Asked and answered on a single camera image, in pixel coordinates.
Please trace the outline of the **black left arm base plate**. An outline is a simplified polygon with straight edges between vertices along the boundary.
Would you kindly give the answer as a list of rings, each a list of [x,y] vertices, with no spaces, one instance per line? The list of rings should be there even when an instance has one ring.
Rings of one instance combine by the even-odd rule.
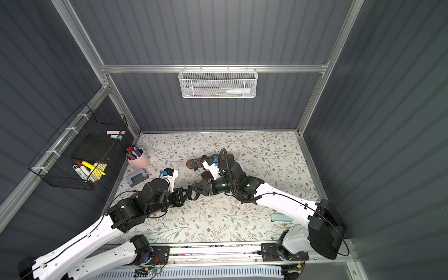
[[[136,258],[129,263],[134,266],[157,266],[166,264],[170,256],[169,246],[155,246],[151,248],[138,248]]]

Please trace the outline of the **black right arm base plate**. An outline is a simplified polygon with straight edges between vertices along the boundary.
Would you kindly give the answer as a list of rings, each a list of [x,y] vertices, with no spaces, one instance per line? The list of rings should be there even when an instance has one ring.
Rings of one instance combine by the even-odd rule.
[[[282,245],[276,243],[262,243],[261,249],[256,252],[264,262],[269,261],[299,261],[309,260],[308,252],[290,253]]]

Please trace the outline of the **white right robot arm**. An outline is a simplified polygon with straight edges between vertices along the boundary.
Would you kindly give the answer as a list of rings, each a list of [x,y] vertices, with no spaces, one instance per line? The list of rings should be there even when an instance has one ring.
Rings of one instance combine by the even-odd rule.
[[[191,189],[195,193],[203,196],[225,193],[241,204],[276,210],[303,226],[299,231],[283,231],[273,252],[259,252],[261,255],[288,261],[308,250],[329,260],[335,260],[341,254],[340,247],[346,245],[347,226],[329,200],[315,202],[295,197],[260,178],[248,176],[238,162],[229,158],[226,149],[217,156],[202,156],[199,163],[211,177],[193,185]]]

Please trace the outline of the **black rugged watch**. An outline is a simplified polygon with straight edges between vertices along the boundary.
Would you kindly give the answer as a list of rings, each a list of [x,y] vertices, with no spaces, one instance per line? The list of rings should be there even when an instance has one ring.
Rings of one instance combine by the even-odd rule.
[[[200,163],[201,163],[201,166],[202,166],[202,168],[203,168],[204,170],[208,170],[208,169],[209,169],[209,166],[210,166],[210,165],[209,165],[208,161],[209,161],[209,157],[208,157],[208,156],[203,155],[203,156],[201,157]]]

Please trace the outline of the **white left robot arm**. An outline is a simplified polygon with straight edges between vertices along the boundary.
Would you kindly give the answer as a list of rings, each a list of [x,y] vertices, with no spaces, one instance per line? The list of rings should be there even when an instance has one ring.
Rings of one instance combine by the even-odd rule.
[[[186,200],[196,200],[190,189],[176,188],[169,191],[169,182],[153,179],[141,191],[121,199],[83,232],[36,259],[25,258],[18,264],[22,280],[87,280],[113,268],[155,263],[163,260],[152,253],[149,241],[141,234],[119,247],[96,256],[91,254],[105,243],[142,224],[154,213],[167,213],[171,207],[182,207]]]

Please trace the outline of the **brown wooden watch stand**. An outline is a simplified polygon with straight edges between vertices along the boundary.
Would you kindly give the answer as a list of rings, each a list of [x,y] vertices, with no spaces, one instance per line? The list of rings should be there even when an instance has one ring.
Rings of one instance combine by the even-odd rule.
[[[202,173],[203,179],[218,179],[222,177],[222,172],[227,169],[226,161],[234,160],[232,154],[214,154],[212,156],[203,155],[200,159],[190,159],[186,163],[188,169],[194,169],[198,171],[202,168],[204,172]]]

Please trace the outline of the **black slim watch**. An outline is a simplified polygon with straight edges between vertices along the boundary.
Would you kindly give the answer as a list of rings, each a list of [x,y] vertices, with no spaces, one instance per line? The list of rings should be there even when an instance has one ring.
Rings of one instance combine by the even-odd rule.
[[[198,161],[196,159],[192,159],[191,160],[191,167],[195,170],[198,171],[199,167],[198,167]]]

